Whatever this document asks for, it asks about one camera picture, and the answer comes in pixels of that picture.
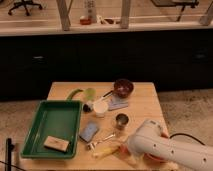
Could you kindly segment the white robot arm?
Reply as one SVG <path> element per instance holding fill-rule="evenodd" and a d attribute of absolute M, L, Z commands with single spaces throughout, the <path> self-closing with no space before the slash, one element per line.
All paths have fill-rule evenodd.
<path fill-rule="evenodd" d="M 157 121 L 145 120 L 127 138 L 128 151 L 135 156 L 151 154 L 197 171 L 213 171 L 213 147 L 164 138 L 162 131 Z"/>

